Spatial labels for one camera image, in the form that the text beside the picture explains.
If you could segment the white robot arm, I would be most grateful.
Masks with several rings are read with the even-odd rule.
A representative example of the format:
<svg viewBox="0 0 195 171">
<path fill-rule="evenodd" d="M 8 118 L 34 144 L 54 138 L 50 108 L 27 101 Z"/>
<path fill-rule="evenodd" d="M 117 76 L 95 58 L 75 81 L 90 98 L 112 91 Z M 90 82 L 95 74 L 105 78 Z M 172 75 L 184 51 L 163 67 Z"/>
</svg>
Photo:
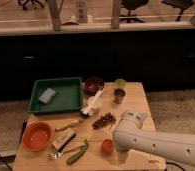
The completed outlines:
<svg viewBox="0 0 195 171">
<path fill-rule="evenodd" d="M 130 111 L 121 115 L 112 133 L 116 150 L 134 149 L 195 167 L 195 134 L 144 130 L 147 117 L 146 113 Z"/>
</svg>

